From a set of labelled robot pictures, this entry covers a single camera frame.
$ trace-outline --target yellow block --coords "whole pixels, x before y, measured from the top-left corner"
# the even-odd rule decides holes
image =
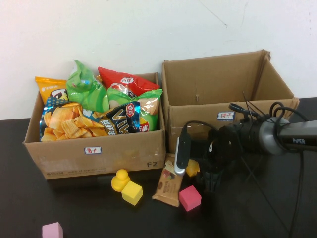
[[[186,168],[186,173],[189,177],[196,176],[197,172],[200,172],[199,164],[195,160],[189,160]]]
[[[135,206],[140,198],[143,196],[142,187],[136,183],[129,181],[122,190],[122,198]]]

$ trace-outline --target toy block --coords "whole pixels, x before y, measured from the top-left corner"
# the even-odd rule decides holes
[[[190,211],[200,205],[202,197],[194,186],[190,186],[179,193],[179,201],[186,211]]]
[[[122,192],[124,187],[130,181],[128,172],[124,169],[118,170],[115,176],[111,180],[111,187],[114,191]]]
[[[143,195],[142,187],[129,181],[122,190],[122,198],[135,206]]]
[[[42,238],[63,238],[63,229],[58,222],[42,227]]]

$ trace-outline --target open cardboard box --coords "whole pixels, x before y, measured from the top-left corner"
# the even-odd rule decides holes
[[[140,77],[158,84],[157,73]],[[163,168],[165,127],[162,106],[158,130],[124,135],[39,142],[43,101],[38,94],[24,145],[46,179]]]
[[[251,53],[165,61],[162,66],[163,108],[168,133],[168,152],[175,153],[177,137],[189,120],[208,122],[217,128],[239,121],[243,115],[230,110],[234,102],[244,108],[243,92],[263,112],[282,102],[297,108],[294,97],[270,63],[270,53]],[[289,118],[291,112],[285,113]],[[190,124],[194,138],[206,138],[209,128]]]

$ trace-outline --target pink cube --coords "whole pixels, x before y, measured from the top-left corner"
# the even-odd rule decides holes
[[[194,186],[190,186],[179,193],[179,201],[186,211],[190,211],[200,205],[202,197]]]
[[[63,229],[58,222],[42,228],[42,238],[63,238]]]

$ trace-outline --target red chip bag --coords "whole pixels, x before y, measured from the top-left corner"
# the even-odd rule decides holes
[[[135,75],[118,73],[101,67],[98,68],[98,71],[106,88],[118,90],[129,95],[130,98],[140,96],[148,91],[159,89],[158,85]]]

